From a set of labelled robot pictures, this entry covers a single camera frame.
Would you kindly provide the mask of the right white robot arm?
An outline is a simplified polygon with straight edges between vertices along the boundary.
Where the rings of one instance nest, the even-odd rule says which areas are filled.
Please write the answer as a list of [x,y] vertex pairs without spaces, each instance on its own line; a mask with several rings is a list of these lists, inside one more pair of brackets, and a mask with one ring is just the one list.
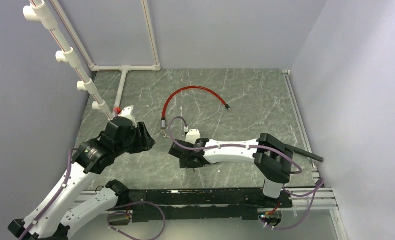
[[199,138],[190,143],[176,139],[168,153],[179,159],[181,169],[224,162],[254,164],[265,177],[261,202],[268,208],[280,202],[281,191],[291,179],[294,157],[290,146],[268,133],[242,142]]

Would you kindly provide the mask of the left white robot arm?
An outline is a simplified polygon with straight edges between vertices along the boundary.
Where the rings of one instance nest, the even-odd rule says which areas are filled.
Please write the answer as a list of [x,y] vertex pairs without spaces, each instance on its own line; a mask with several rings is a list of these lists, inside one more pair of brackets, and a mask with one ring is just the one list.
[[109,181],[92,199],[74,207],[81,193],[123,154],[152,149],[155,141],[144,122],[127,106],[110,120],[99,136],[68,152],[68,166],[51,192],[28,216],[14,219],[8,230],[19,240],[68,240],[80,228],[106,210],[125,209],[130,189],[118,180]]

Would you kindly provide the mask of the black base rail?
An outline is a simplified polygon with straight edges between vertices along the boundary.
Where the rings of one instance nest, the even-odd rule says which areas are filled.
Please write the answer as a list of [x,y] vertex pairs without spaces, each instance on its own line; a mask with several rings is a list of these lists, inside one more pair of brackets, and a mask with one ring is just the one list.
[[133,223],[159,220],[228,219],[257,220],[263,210],[289,209],[289,194],[277,198],[263,194],[261,188],[129,189],[118,180],[106,189],[118,197],[114,210],[132,212]]

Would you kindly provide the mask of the white PVC pipe frame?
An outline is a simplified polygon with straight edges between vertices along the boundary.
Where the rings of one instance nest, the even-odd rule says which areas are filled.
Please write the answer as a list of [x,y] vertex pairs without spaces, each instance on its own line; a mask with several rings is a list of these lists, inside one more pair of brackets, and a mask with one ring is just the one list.
[[102,112],[108,118],[108,120],[111,121],[113,118],[118,117],[118,114],[122,110],[120,109],[120,105],[121,105],[122,94],[124,91],[128,72],[131,71],[156,72],[161,70],[161,63],[158,56],[148,1],[143,0],[141,4],[143,7],[147,31],[149,34],[149,40],[153,54],[154,64],[153,65],[119,65],[119,66],[98,66],[92,63],[90,56],[87,54],[86,49],[82,45],[78,35],[75,33],[73,26],[71,25],[70,21],[68,20],[68,17],[66,16],[65,12],[62,9],[62,6],[56,0],[52,0],[50,3],[55,8],[57,14],[59,15],[63,24],[65,25],[68,32],[70,33],[72,39],[74,40],[75,44],[80,50],[80,53],[83,55],[84,59],[86,60],[88,67],[91,71],[93,72],[120,71],[121,72],[120,83],[118,86],[115,103],[114,103],[114,110],[110,110],[110,107],[107,104],[107,102],[98,93],[98,89],[95,83],[88,76],[85,68],[82,66],[81,60],[78,57],[76,51],[74,50],[73,47],[70,46],[67,39],[59,29],[58,22],[55,16],[52,14],[51,10],[49,9],[47,3],[43,0],[31,0],[29,2],[29,5],[23,8],[23,15],[27,21],[41,23],[43,27],[49,31],[49,33],[55,40],[56,44],[60,48],[60,50],[58,50],[55,53],[56,61],[59,63],[69,64],[70,67],[77,73],[77,75],[80,78],[80,81],[77,82],[76,88],[79,91],[88,92],[89,95],[93,98],[94,101],[92,102],[92,109]]

